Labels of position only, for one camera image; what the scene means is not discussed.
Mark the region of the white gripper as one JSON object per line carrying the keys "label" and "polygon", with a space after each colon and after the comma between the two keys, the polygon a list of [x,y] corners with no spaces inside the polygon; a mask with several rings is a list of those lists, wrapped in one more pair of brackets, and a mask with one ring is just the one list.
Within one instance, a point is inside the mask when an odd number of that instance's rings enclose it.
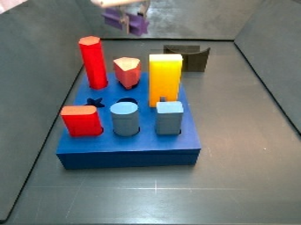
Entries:
{"label": "white gripper", "polygon": [[138,15],[143,18],[147,17],[147,10],[151,5],[151,2],[147,0],[91,0],[91,2],[102,8],[121,6],[121,23],[125,26],[127,34],[130,34],[130,17],[126,13],[123,5],[141,3]]}

